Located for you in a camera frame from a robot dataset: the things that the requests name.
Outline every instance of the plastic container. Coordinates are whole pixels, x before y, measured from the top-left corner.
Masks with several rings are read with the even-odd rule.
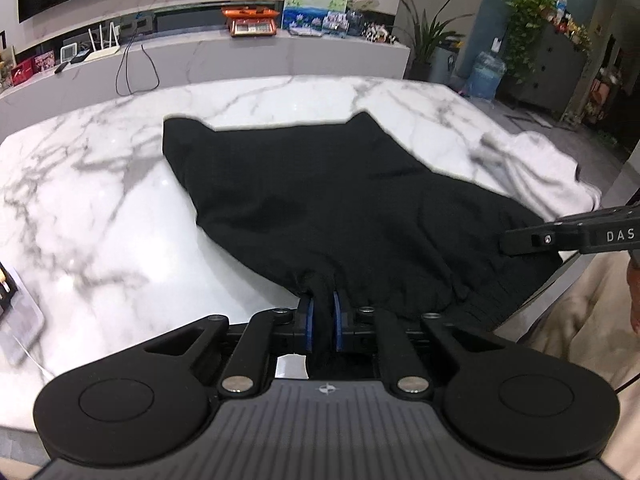
[[[507,72],[504,61],[491,52],[481,52],[476,57],[471,76],[466,81],[465,94],[469,97],[492,100]]]
[[[559,23],[566,13],[567,0],[556,0],[556,23]]]
[[[456,51],[447,50],[441,46],[436,47],[431,56],[431,71],[427,78],[429,83],[448,85],[457,59],[458,53]]]

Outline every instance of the electrical outlet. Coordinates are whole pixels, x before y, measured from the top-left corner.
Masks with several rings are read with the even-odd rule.
[[[120,18],[120,37],[130,38],[133,31],[136,34],[149,34],[154,32],[155,14],[152,12],[137,12]]]

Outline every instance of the painting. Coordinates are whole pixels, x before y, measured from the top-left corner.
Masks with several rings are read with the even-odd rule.
[[[56,65],[56,57],[53,54],[53,50],[46,54],[41,54],[33,59],[34,73],[42,72],[53,68]]]
[[[284,0],[282,28],[322,30],[322,21],[330,11],[344,12],[348,0]]]

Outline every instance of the black cable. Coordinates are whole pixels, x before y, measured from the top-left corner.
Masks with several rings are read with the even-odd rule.
[[[118,91],[118,77],[120,76],[120,70],[122,70],[122,64],[124,63],[124,58],[127,55],[127,52],[129,51],[129,47],[131,47],[131,43],[133,43],[134,38],[136,37],[136,31],[138,30],[138,28],[136,28],[133,31],[133,34],[131,36],[131,39],[129,40],[129,43],[127,43],[127,46],[124,48],[124,52],[122,53],[122,57],[120,58],[120,66],[118,67],[118,71],[116,72],[116,94],[118,94],[120,97],[127,97],[126,94],[121,94]]]
[[[633,379],[627,381],[626,383],[624,383],[622,386],[620,386],[617,390],[616,390],[616,394],[619,394],[620,392],[622,392],[623,390],[626,390],[629,386],[631,386],[632,384],[634,384],[638,379],[640,379],[640,374],[636,375]]]
[[[120,76],[120,70],[122,69],[122,63],[124,62],[124,77],[125,77],[125,81],[127,83],[127,90],[129,90],[129,95],[136,95],[136,94],[142,94],[142,93],[146,93],[146,92],[151,92],[153,90],[155,90],[156,88],[158,88],[160,86],[160,76],[158,75],[158,69],[156,68],[156,64],[154,63],[154,60],[151,59],[151,56],[149,56],[149,54],[147,53],[147,51],[145,50],[145,46],[144,44],[140,44],[140,48],[142,49],[142,53],[146,56],[146,58],[149,60],[149,62],[151,63],[151,66],[154,69],[154,73],[156,74],[156,86],[154,86],[153,88],[149,88],[148,90],[136,90],[136,91],[132,91],[131,90],[131,86],[129,84],[129,50],[131,48],[131,44],[133,43],[133,40],[136,37],[136,33],[137,33],[137,28],[133,31],[133,35],[131,37],[131,39],[129,40],[129,43],[127,44],[126,48],[124,49],[124,53],[122,54],[122,59],[120,60],[120,66],[118,67],[118,72],[116,73],[116,94],[118,94],[120,97],[126,97],[126,94],[121,94],[118,91],[118,77]]]

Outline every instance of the white cloth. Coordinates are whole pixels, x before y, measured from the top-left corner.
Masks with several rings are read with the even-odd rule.
[[[600,207],[600,190],[576,179],[576,161],[537,132],[485,133],[471,157],[546,222]]]

